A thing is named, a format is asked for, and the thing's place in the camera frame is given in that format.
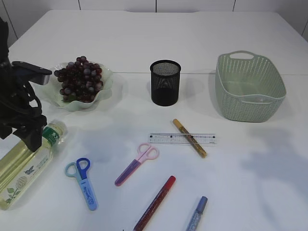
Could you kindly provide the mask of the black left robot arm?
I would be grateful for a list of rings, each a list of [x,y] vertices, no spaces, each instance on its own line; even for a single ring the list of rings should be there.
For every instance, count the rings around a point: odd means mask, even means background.
[[[35,152],[42,145],[47,119],[30,82],[41,83],[50,70],[25,62],[10,62],[8,23],[0,21],[0,138],[13,134]]]

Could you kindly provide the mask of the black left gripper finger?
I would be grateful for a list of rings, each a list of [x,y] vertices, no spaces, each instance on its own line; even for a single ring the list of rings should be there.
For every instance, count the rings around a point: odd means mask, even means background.
[[[42,145],[43,126],[25,126],[18,128],[18,137],[25,143],[27,148],[35,152]]]

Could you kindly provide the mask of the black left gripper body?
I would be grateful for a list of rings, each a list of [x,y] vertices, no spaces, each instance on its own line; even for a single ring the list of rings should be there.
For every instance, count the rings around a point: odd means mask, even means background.
[[[41,102],[26,80],[0,85],[0,138],[14,134],[22,140],[41,140],[47,124]]]

